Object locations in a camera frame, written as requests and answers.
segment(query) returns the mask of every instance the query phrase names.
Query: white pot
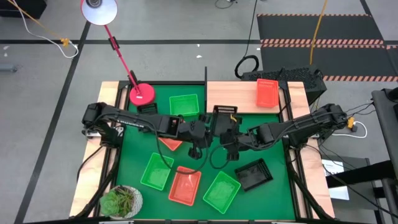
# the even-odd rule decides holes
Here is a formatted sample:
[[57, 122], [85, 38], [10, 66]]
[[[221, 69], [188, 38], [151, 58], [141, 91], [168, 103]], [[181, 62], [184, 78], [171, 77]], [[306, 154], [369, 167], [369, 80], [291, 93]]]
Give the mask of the white pot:
[[133, 217], [134, 215], [137, 215], [138, 212], [141, 210], [142, 203], [143, 203], [143, 199], [142, 199], [142, 195], [141, 195], [140, 191], [138, 191], [134, 187], [130, 187], [130, 186], [126, 186], [126, 185], [122, 185], [122, 186], [129, 189], [133, 194], [132, 208], [131, 208], [131, 212], [129, 212], [124, 217], [115, 217], [115, 216], [111, 215], [110, 217], [115, 220], [128, 219], [128, 218]]

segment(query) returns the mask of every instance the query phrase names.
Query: wooden table frame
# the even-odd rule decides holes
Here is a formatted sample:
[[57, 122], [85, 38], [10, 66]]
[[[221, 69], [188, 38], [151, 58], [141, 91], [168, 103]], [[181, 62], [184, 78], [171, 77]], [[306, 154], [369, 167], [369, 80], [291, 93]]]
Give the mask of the wooden table frame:
[[[151, 85], [204, 85], [206, 82], [147, 82]], [[128, 109], [128, 92], [131, 87], [127, 81], [120, 82], [103, 82], [99, 91], [98, 101], [105, 102], [109, 105], [114, 105], [120, 109]], [[303, 116], [310, 112], [307, 97], [305, 94], [304, 85], [302, 82], [288, 82], [288, 90], [279, 90], [280, 96], [280, 107], [283, 108], [286, 105], [285, 99], [290, 99], [290, 104], [286, 106], [286, 109], [280, 114], [280, 119], [286, 121], [291, 118]], [[85, 160], [91, 155], [98, 147], [100, 138], [93, 138], [87, 142]], [[311, 145], [318, 149], [317, 141], [310, 139], [308, 145]], [[313, 195], [315, 200], [321, 205], [324, 211], [330, 216], [334, 217], [334, 211], [331, 204], [330, 194], [326, 183], [326, 178], [323, 171], [322, 160], [319, 152], [315, 151], [311, 147], [305, 147], [299, 154], [301, 158], [298, 158], [293, 162], [295, 170], [301, 174], [301, 178], [305, 181], [307, 189]], [[90, 161], [86, 163], [84, 168], [80, 172], [80, 178], [78, 180], [75, 196], [73, 198], [72, 207], [70, 210], [70, 216], [76, 215], [80, 212], [87, 202], [91, 199], [92, 195], [98, 189], [100, 182], [106, 177], [109, 172], [115, 156], [115, 150], [107, 149], [102, 150], [95, 155]], [[292, 159], [297, 156], [294, 152], [290, 151]], [[295, 216], [296, 218], [317, 218], [314, 211], [308, 209], [306, 201], [303, 199], [303, 195], [297, 186], [291, 183], [291, 191], [293, 197]], [[93, 210], [90, 216], [98, 215], [98, 207]]]

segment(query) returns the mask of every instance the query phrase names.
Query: gray floor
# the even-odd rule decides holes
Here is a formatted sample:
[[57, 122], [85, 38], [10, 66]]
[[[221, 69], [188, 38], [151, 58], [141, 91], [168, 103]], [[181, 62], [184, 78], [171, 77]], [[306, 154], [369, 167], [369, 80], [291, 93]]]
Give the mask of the gray floor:
[[[85, 25], [79, 0], [49, 0], [41, 22], [71, 39], [79, 39]], [[395, 0], [367, 0], [386, 40], [398, 40]], [[120, 40], [247, 39], [253, 0], [240, 0], [229, 9], [216, 9], [204, 1], [118, 1], [119, 14], [109, 28]], [[319, 13], [319, 0], [259, 1], [258, 13]], [[359, 14], [359, 0], [330, 0], [326, 13]], [[46, 35], [32, 22], [32, 32]], [[0, 39], [35, 39], [20, 19], [0, 17]], [[254, 24], [253, 39], [258, 39]], [[106, 39], [102, 27], [91, 26], [88, 39]], [[259, 55], [250, 45], [249, 54]], [[234, 66], [245, 45], [122, 45], [124, 57], [141, 80], [202, 80], [208, 67], [210, 80], [234, 80]], [[19, 66], [15, 74], [0, 73], [0, 217], [13, 223], [32, 174], [71, 60], [52, 45], [0, 45], [0, 63]], [[241, 70], [252, 68], [250, 62]], [[116, 54], [108, 45], [85, 45], [65, 105], [50, 145], [25, 222], [67, 218], [75, 191], [85, 139], [80, 134], [81, 116], [96, 101], [102, 81], [126, 79]], [[322, 103], [352, 108], [369, 100], [372, 90], [394, 88], [396, 83], [327, 82]], [[375, 114], [357, 116], [368, 128], [368, 138], [331, 137], [325, 145], [342, 156], [388, 159]], [[369, 222], [370, 211], [340, 211], [344, 220]]]

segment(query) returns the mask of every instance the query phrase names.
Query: white lamp shade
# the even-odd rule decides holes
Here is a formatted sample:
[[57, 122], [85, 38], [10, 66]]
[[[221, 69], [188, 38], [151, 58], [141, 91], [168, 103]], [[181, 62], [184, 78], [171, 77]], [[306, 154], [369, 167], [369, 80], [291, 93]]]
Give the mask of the white lamp shade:
[[114, 20], [118, 13], [118, 5], [115, 0], [101, 0], [101, 5], [91, 7], [86, 0], [81, 0], [81, 13], [92, 24], [103, 26]]

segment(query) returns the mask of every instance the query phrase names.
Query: green plastic tray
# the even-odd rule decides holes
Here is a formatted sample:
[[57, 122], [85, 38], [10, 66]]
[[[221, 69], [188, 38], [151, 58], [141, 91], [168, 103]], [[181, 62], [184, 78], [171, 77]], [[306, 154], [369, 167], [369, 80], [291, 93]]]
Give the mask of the green plastic tray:
[[225, 214], [240, 187], [241, 184], [238, 181], [220, 171], [203, 199], [221, 214]]
[[198, 95], [171, 96], [170, 114], [183, 116], [194, 116], [199, 114]]
[[[173, 166], [174, 159], [167, 156], [164, 156], [164, 159], [170, 167]], [[154, 152], [145, 168], [144, 175], [141, 178], [141, 183], [157, 190], [163, 190], [169, 174], [170, 169], [164, 164], [160, 155]]]

